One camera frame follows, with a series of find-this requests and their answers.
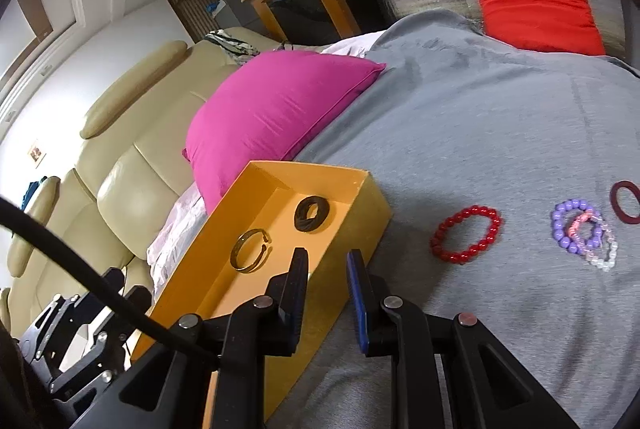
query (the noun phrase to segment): yellow box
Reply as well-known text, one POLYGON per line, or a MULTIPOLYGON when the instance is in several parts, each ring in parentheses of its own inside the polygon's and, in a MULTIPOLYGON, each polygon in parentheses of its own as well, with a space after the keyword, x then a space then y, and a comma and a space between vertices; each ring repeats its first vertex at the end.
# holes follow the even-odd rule
MULTIPOLYGON (((264 293, 269 279, 289 269, 295 247, 309 255, 309 281, 298 349, 293 357, 267 357, 264 414, 269 417, 296 383, 329 332, 347 299, 346 254, 360 249, 368 263, 391 210, 367 171, 298 162, 250 162, 207 219, 151 311, 168 327, 186 313, 204 319, 231 313, 264 293), (313 232, 294 228, 296 206, 318 195, 330 203, 324 223, 313 232), (251 273, 229 262, 231 248, 249 229, 265 229, 273 251, 251 273)), ((262 237, 245 243, 238 263, 259 254, 262 237)), ((140 337, 133 359, 151 345, 140 337)))

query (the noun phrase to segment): gold bangle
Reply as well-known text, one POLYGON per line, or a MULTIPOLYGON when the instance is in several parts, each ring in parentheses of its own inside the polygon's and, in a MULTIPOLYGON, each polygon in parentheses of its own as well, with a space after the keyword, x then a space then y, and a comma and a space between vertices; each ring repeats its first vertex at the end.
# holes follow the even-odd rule
POLYGON ((240 273, 248 274, 249 272, 254 271, 256 268, 258 268, 258 266, 260 266, 260 263, 262 262, 263 256, 265 256, 265 252, 267 252, 267 246, 265 244, 262 244, 262 250, 260 250, 260 255, 255 259, 253 263, 251 263, 250 265, 244 266, 242 268, 238 266, 238 253, 240 252, 240 249, 242 249, 242 245, 244 245, 247 242, 247 240, 250 237, 252 237, 252 235, 255 235, 255 234, 262 234, 262 239, 264 240, 265 243, 271 242, 271 238, 269 237, 269 234, 264 229, 251 229, 250 231, 244 232, 244 234, 242 234, 238 238, 238 240, 236 241, 236 244, 231 249, 231 258, 230 258, 231 266, 234 268, 234 270, 239 271, 240 273))

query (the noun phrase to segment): black hair tie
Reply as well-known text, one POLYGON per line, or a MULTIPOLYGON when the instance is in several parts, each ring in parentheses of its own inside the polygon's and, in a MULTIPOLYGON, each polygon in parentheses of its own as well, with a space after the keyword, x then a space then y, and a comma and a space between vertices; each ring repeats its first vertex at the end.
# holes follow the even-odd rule
POLYGON ((309 196, 302 200, 296 207, 293 216, 293 226, 300 232, 311 232, 324 223, 329 215, 329 202, 322 196, 309 196), (318 212, 313 218, 307 218, 312 205, 318 206, 318 212))

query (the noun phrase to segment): gray blanket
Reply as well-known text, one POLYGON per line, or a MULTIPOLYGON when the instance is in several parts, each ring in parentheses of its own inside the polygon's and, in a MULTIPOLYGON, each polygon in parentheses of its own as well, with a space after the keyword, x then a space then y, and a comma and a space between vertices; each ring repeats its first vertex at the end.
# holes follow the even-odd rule
MULTIPOLYGON (((580 427, 613 427, 640 388, 640 226, 608 198, 616 181, 640 184, 638 74, 520 51, 442 10, 397 22, 367 56, 388 69, 298 159, 373 174, 394 217, 370 269, 425 312, 475 313, 580 427), (575 197, 614 228, 609 273, 550 237, 550 211, 575 197), (436 226, 473 203, 504 217, 496 243, 466 266, 434 258, 436 226)), ((485 221, 455 227, 450 248, 485 221)), ((388 428, 389 370, 359 354, 346 308, 268 427, 388 428)))

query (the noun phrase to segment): magenta pillow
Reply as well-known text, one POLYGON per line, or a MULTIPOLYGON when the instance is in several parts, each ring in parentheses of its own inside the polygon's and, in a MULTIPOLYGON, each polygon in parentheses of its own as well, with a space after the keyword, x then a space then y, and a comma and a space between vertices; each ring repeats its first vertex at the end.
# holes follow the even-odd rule
POLYGON ((378 78, 385 64, 306 51, 266 52, 198 110, 182 152, 207 214, 251 160, 291 160, 378 78))

